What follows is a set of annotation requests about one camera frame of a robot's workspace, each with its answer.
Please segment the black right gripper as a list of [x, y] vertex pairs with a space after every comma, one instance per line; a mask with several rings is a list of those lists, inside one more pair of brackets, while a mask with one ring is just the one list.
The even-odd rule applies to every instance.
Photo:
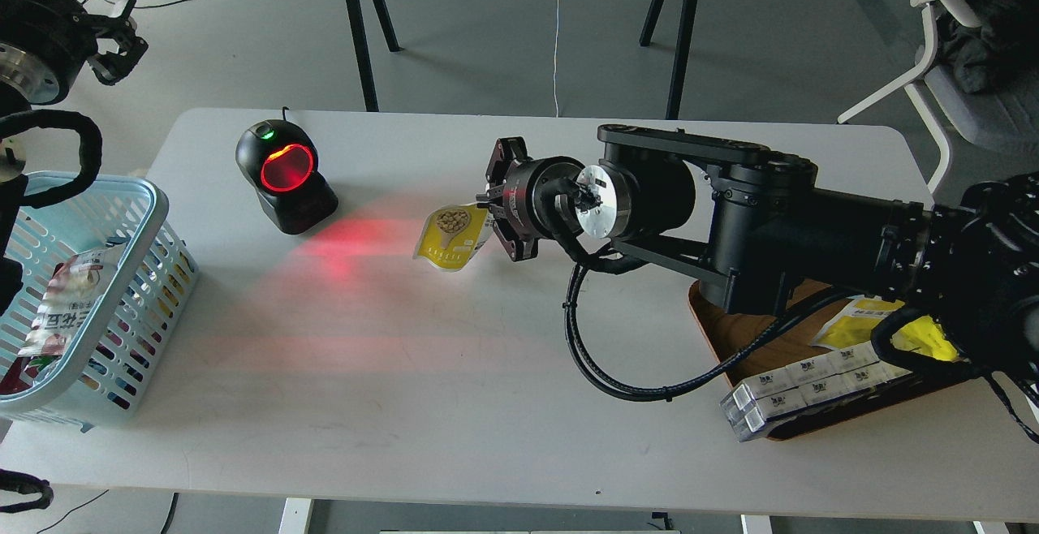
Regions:
[[489, 208], [489, 216], [498, 241], [513, 263], [535, 259], [538, 240], [555, 238], [548, 228], [550, 213], [575, 234], [582, 231], [575, 210], [560, 195], [548, 197], [547, 187], [553, 180], [574, 180], [584, 167], [571, 157], [531, 159], [523, 137], [497, 139], [485, 172], [485, 191], [476, 201], [502, 202], [501, 208]]

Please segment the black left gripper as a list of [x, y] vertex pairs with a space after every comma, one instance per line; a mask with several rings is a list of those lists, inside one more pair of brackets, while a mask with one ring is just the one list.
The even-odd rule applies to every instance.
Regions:
[[[127, 78], [149, 47], [136, 34], [136, 3], [100, 15], [76, 0], [1, 0], [1, 105], [59, 104], [85, 63], [103, 85]], [[113, 41], [115, 52], [101, 53], [97, 39]]]

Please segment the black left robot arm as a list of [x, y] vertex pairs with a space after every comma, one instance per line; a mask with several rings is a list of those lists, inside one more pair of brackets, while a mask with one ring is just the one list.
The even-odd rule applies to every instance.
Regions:
[[[103, 85], [127, 78], [148, 49], [132, 17], [136, 0], [92, 14], [78, 0], [1, 0], [2, 246], [26, 206], [39, 209], [84, 192], [101, 170], [101, 131], [88, 116], [57, 108], [83, 68]], [[78, 172], [66, 185], [29, 190], [29, 131], [71, 131]]]

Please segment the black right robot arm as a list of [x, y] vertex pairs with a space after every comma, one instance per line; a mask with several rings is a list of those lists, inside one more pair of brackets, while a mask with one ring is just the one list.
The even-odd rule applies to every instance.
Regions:
[[[574, 261], [565, 338], [582, 374], [632, 402], [705, 385], [840, 299], [902, 308], [871, 333], [880, 361], [942, 380], [984, 379], [1003, 406], [1002, 373], [1037, 401], [1037, 175], [970, 187], [958, 206], [883, 201], [817, 187], [817, 166], [761, 144], [683, 130], [602, 124], [604, 156], [532, 159], [520, 137], [496, 142], [477, 203], [512, 261], [552, 239]], [[726, 313], [772, 316], [704, 374], [662, 388], [609, 376], [584, 346], [576, 296], [591, 271], [654, 264], [699, 282]]]

